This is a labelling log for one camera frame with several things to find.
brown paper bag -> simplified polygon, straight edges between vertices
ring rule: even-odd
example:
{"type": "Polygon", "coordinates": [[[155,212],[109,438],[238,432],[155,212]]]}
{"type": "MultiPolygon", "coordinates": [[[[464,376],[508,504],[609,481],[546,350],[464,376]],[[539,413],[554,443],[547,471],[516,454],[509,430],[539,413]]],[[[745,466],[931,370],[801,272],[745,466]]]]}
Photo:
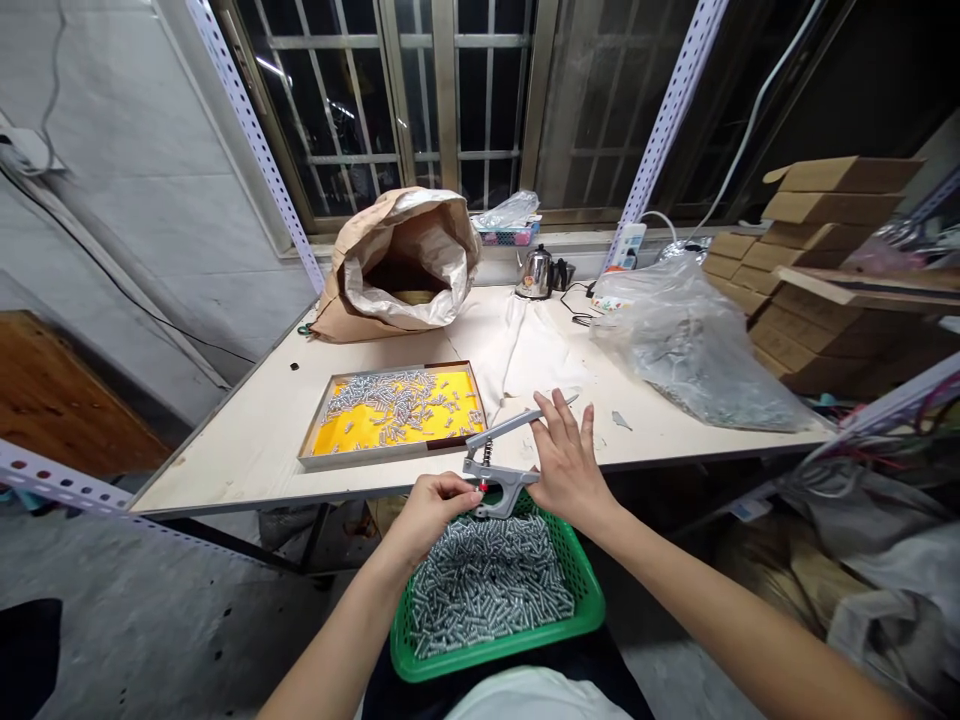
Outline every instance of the brown paper bag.
{"type": "Polygon", "coordinates": [[[448,325],[480,260],[467,203],[449,190],[390,190],[347,221],[310,329],[327,342],[424,332],[448,325]],[[408,305],[393,293],[428,291],[408,305]]]}

person's right hand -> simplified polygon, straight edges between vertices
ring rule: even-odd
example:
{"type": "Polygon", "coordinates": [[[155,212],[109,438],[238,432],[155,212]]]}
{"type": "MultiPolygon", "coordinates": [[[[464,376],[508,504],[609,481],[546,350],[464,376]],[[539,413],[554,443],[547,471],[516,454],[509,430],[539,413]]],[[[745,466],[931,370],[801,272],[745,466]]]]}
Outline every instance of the person's right hand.
{"type": "Polygon", "coordinates": [[[540,482],[527,492],[544,510],[558,515],[587,535],[619,504],[607,487],[593,454],[593,404],[583,411],[583,427],[570,412],[559,389],[553,402],[534,393],[543,417],[530,423],[540,456],[540,482]]]}

electric kettle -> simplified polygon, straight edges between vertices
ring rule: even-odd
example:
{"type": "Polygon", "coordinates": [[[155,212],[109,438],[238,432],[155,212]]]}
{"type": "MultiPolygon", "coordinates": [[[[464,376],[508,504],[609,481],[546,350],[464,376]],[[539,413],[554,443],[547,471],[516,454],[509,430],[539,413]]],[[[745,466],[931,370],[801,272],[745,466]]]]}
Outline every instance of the electric kettle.
{"type": "Polygon", "coordinates": [[[527,253],[520,266],[520,282],[517,283],[516,294],[528,300],[546,300],[553,291],[550,253],[543,249],[543,244],[536,250],[527,253]]]}

white tabletop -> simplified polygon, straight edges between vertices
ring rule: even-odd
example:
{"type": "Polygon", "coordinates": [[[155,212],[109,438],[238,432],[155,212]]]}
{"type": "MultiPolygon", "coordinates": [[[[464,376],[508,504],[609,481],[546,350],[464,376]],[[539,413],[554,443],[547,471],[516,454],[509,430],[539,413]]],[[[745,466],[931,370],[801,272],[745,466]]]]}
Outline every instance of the white tabletop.
{"type": "MultiPolygon", "coordinates": [[[[481,296],[502,288],[474,288],[481,296]]],[[[586,307],[580,292],[573,307],[586,307]]],[[[821,427],[780,434],[728,430],[704,425],[648,385],[625,376],[593,345],[585,327],[554,296],[546,307],[557,329],[595,378],[582,388],[575,411],[593,402],[597,460],[625,469],[646,464],[686,463],[798,452],[830,439],[821,427]],[[612,419],[617,410],[632,430],[612,419]]],[[[307,313],[303,321],[313,317],[307,313]]],[[[396,460],[374,466],[306,470],[297,460],[300,445],[331,375],[385,370],[459,358],[443,330],[350,345],[307,340],[292,329],[236,388],[226,402],[173,455],[134,499],[134,513],[164,517],[198,516],[264,509],[317,500],[376,497],[408,489],[418,475],[459,471],[465,450],[396,460]],[[299,365],[291,370],[291,363],[299,365]]],[[[504,401],[503,420],[532,400],[504,401]]],[[[536,449],[527,427],[498,438],[494,464],[529,468],[536,449]]]]}

person's left hand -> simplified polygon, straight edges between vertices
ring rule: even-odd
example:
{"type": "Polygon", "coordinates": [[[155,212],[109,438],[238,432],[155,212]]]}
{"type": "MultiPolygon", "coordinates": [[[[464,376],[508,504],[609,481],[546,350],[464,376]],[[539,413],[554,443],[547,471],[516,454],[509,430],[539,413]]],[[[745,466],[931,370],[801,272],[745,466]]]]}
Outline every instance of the person's left hand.
{"type": "Polygon", "coordinates": [[[473,510],[483,493],[453,472],[421,475],[407,504],[390,526],[381,547],[396,553],[397,560],[416,567],[460,513],[473,510]]]}

